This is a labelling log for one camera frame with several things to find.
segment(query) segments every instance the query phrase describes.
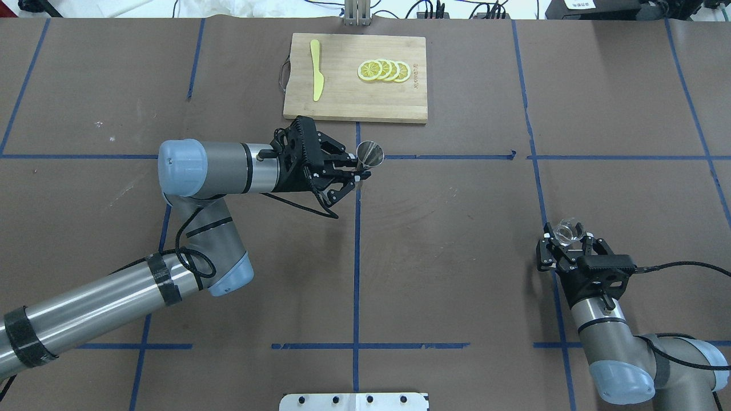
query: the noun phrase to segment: robotic arm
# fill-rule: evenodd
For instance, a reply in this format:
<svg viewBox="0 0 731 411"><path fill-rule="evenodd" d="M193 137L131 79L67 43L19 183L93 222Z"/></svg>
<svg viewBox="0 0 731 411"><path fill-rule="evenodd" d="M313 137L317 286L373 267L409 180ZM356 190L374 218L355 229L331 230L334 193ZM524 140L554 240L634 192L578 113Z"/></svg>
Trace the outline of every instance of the robotic arm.
<svg viewBox="0 0 731 411"><path fill-rule="evenodd" d="M655 410L715 410L715 392L731 369L723 354L685 334L634 336L619 306L632 274L658 268L638 268L629 255L614 254L581 223L564 220L555 231L547 223L544 232L538 270L556 270L561 279L599 396L611 404L653 399Z"/></svg>
<svg viewBox="0 0 731 411"><path fill-rule="evenodd" d="M165 200L185 223L175 248L135 261L109 276L4 316L0 326L0 380L42 366L61 353L181 302L199 290L219 296L254 276L223 196L247 192L315 194L325 213L383 161L373 142L345 146L317 131L308 117L277 129L270 144L169 140L158 172ZM341 184L339 188L330 188ZM275 197L285 203L287 200ZM183 234L188 245L180 246Z"/></svg>

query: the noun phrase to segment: yellow knife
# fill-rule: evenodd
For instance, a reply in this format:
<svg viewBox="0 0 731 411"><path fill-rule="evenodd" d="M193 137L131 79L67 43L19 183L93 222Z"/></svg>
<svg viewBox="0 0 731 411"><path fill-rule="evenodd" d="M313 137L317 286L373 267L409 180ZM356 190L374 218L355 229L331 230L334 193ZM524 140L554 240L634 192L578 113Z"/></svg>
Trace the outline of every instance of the yellow knife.
<svg viewBox="0 0 731 411"><path fill-rule="evenodd" d="M319 40L310 41L310 53L312 53L312 72L314 73L312 99L317 101L322 95L322 87L325 85L325 76L319 71Z"/></svg>

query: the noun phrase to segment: sliced citrus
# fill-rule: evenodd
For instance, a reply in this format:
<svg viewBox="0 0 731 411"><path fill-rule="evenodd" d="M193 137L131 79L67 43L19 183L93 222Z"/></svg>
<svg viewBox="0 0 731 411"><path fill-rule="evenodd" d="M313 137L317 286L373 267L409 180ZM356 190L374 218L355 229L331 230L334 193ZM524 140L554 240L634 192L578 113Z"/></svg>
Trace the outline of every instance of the sliced citrus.
<svg viewBox="0 0 731 411"><path fill-rule="evenodd" d="M391 66L391 64L389 64L389 61L390 60L386 60L386 59L378 59L378 62L381 64L381 67L382 67L381 75L378 76L379 80L383 80L386 77L391 76L391 71L393 70L393 66Z"/></svg>
<svg viewBox="0 0 731 411"><path fill-rule="evenodd" d="M393 82L403 83L404 81L408 80L411 77L411 66L404 63L403 61L394 61L394 63L398 66L399 72L398 76L393 79Z"/></svg>
<svg viewBox="0 0 731 411"><path fill-rule="evenodd" d="M373 81L381 75L383 66L377 60L366 60L358 67L358 77L364 81Z"/></svg>
<svg viewBox="0 0 731 411"><path fill-rule="evenodd" d="M384 78L383 81L394 81L398 77L398 73L401 72L401 67L393 60L389 60L388 64L392 66L393 70L391 71L391 75Z"/></svg>

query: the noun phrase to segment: wooden cutting board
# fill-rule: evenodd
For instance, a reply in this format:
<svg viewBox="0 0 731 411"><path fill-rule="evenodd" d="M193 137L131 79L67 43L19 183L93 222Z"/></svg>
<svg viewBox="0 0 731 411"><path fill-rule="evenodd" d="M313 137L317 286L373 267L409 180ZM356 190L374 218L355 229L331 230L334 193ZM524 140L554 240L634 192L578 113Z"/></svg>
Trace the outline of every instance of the wooden cutting board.
<svg viewBox="0 0 731 411"><path fill-rule="evenodd" d="M312 39L320 41L320 72L325 76L317 102L312 99ZM426 123L424 37L294 33L289 59L285 118ZM404 61L411 66L412 76L403 83L363 81L357 75L358 67L371 59Z"/></svg>

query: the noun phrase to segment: white floor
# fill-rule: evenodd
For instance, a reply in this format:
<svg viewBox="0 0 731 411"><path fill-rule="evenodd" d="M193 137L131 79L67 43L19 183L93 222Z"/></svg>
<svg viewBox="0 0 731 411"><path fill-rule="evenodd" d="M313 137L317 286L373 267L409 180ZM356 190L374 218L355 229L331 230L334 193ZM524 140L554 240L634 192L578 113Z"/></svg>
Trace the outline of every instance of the white floor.
<svg viewBox="0 0 731 411"><path fill-rule="evenodd" d="M322 0L339 3L341 0ZM509 0L505 9L514 19L535 19L537 6L540 17L550 0ZM29 13L18 9L16 0L4 0L4 3L20 17L47 17L45 13ZM76 18L166 18L172 17L175 0L50 0L50 3L64 16ZM468 18L475 4L459 0L446 0L446 11L451 18ZM402 18L413 5L410 0L381 0L374 11L388 10ZM423 11L426 3L417 10ZM289 17L308 18L339 15L340 6L309 4L304 0L179 0L175 16L181 18L201 18L216 14L228 14L239 17ZM701 9L693 20L723 21L720 10Z"/></svg>

